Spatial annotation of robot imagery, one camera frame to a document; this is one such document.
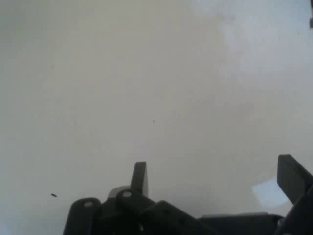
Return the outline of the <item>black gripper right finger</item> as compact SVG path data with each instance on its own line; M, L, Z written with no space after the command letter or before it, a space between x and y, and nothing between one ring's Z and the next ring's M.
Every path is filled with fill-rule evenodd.
M278 156L277 184L293 206L276 235L313 233L313 176L290 154Z

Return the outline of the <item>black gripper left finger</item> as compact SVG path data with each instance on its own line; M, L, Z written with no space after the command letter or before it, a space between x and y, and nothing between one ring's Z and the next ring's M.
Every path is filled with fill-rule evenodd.
M134 165L131 183L114 188L105 202L94 197L75 201L65 235L213 235L204 225L173 205L148 197L146 162Z

